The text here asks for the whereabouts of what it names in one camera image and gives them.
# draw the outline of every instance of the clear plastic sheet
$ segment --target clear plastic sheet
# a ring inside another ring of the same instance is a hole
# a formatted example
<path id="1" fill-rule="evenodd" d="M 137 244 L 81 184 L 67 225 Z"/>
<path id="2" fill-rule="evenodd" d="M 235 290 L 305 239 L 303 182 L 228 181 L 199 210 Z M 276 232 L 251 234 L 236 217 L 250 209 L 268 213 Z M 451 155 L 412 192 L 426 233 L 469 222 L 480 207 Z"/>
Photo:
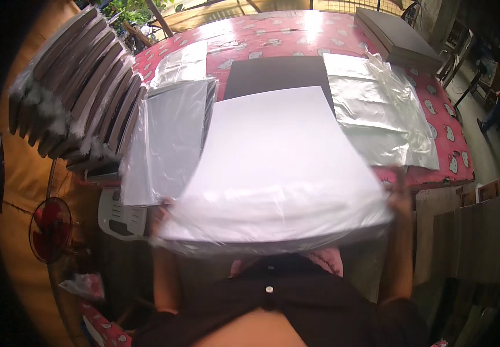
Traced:
<path id="1" fill-rule="evenodd" d="M 295 253 L 383 235 L 386 193 L 321 87 L 218 102 L 198 168 L 150 239 L 189 256 Z"/>
<path id="2" fill-rule="evenodd" d="M 183 80 L 202 80 L 205 77 L 207 47 L 207 41 L 203 40 L 167 54 L 156 67 L 156 76 L 149 83 L 150 89 Z"/>
<path id="3" fill-rule="evenodd" d="M 177 198 L 192 177 L 217 100 L 213 78 L 153 90 L 144 100 L 121 164 L 121 202 L 149 206 Z"/>
<path id="4" fill-rule="evenodd" d="M 323 54 L 337 121 L 370 165 L 439 169 L 435 140 L 404 71 L 369 59 Z"/>

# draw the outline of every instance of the stack of boards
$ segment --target stack of boards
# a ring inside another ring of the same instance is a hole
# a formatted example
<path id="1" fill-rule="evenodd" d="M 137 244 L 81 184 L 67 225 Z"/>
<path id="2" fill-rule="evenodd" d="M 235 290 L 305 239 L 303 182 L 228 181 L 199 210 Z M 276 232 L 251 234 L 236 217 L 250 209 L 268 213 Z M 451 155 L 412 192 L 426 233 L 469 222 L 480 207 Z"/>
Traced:
<path id="1" fill-rule="evenodd" d="M 404 20 L 390 14 L 357 8 L 354 22 L 386 62 L 435 74 L 442 59 Z"/>
<path id="2" fill-rule="evenodd" d="M 69 170 L 118 167 L 147 93 L 133 63 L 105 18 L 85 8 L 46 41 L 11 86 L 11 134 L 28 135 L 40 156 L 66 159 Z"/>

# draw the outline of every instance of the table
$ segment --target table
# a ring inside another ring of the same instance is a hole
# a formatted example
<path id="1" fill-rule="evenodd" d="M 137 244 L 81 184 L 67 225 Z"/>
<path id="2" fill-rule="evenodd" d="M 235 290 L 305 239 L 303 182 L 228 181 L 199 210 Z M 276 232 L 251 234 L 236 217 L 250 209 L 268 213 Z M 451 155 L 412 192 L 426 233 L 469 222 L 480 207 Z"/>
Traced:
<path id="1" fill-rule="evenodd" d="M 230 66 L 235 60 L 279 56 L 316 56 L 323 53 L 365 57 L 365 49 L 378 50 L 354 24 L 354 16 L 315 10 L 258 13 L 205 24 L 177 33 L 136 56 L 135 72 L 149 82 L 157 64 L 167 54 L 199 40 L 208 41 L 207 74 L 219 80 L 218 100 L 223 99 Z M 427 122 L 435 137 L 440 170 L 409 167 L 406 184 L 414 190 L 460 185 L 474 179 L 468 145 L 462 127 L 451 117 L 454 109 L 447 93 L 433 75 L 405 69 L 422 101 Z M 373 170 L 384 184 L 394 173 L 383 167 Z"/>

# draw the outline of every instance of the black shirt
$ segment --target black shirt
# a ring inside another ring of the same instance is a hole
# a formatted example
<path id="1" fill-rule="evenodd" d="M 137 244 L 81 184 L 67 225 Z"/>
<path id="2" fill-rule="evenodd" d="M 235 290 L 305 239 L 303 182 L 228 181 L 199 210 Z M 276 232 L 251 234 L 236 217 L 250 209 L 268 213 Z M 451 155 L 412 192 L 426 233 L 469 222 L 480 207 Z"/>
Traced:
<path id="1" fill-rule="evenodd" d="M 427 326 L 408 300 L 377 305 L 300 255 L 270 256 L 204 290 L 177 315 L 156 313 L 133 347 L 191 346 L 256 308 L 282 312 L 308 347 L 426 346 Z"/>

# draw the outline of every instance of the jeans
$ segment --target jeans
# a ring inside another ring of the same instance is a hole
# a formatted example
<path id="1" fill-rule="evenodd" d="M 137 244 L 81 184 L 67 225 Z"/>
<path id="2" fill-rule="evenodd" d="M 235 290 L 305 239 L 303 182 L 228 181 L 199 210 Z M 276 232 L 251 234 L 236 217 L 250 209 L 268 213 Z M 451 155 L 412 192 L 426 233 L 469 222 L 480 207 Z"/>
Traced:
<path id="1" fill-rule="evenodd" d="M 495 107 L 491 110 L 491 113 L 487 117 L 487 121 L 482 124 L 483 131 L 489 130 L 495 123 L 500 122 L 500 97 L 497 99 Z"/>

